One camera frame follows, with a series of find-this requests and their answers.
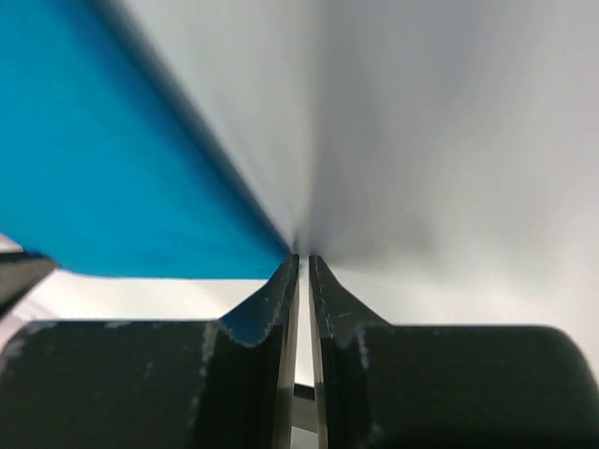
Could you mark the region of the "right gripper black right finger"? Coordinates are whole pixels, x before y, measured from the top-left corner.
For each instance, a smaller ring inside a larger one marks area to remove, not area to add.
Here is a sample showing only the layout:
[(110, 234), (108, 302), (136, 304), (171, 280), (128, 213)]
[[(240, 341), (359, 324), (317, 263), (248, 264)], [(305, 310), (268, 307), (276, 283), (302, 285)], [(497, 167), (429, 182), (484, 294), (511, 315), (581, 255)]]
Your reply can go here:
[(550, 326), (403, 326), (309, 259), (322, 448), (594, 448), (598, 386)]

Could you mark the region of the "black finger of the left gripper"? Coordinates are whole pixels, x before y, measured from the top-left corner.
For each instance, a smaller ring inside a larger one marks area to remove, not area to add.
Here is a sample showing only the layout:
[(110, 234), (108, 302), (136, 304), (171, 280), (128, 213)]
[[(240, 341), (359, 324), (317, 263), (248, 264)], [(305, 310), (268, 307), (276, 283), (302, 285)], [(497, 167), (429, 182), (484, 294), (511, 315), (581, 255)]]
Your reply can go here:
[(12, 309), (40, 282), (48, 277), (58, 264), (39, 253), (1, 253), (1, 317)]

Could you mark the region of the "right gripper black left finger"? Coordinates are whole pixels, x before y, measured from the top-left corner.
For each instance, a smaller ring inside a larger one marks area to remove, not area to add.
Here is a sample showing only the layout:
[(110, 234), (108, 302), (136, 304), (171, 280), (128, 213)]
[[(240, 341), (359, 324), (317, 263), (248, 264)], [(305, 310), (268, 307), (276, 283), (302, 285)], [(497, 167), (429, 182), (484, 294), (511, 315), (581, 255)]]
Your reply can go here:
[(1, 354), (5, 448), (286, 448), (300, 259), (211, 321), (34, 321)]

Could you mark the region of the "blue t shirt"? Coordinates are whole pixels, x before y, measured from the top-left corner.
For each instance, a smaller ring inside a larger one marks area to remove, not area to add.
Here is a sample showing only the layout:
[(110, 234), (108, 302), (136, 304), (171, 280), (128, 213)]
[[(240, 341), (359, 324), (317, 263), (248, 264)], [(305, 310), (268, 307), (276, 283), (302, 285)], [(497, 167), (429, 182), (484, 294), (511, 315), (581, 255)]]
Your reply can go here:
[(287, 248), (88, 1), (1, 5), (1, 231), (86, 275), (265, 279)]

